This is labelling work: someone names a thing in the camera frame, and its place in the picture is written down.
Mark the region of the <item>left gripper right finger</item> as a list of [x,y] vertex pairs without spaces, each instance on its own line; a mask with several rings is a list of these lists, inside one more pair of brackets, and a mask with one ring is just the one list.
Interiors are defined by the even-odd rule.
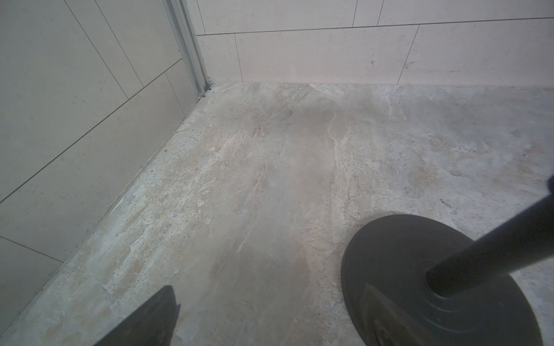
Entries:
[[366,345],[441,345],[441,341],[418,324],[373,285],[362,291],[358,332]]

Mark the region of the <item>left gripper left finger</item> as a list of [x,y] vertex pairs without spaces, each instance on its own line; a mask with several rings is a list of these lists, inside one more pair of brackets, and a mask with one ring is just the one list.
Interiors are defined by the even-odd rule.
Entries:
[[174,288],[165,285],[95,346],[170,346],[179,313]]

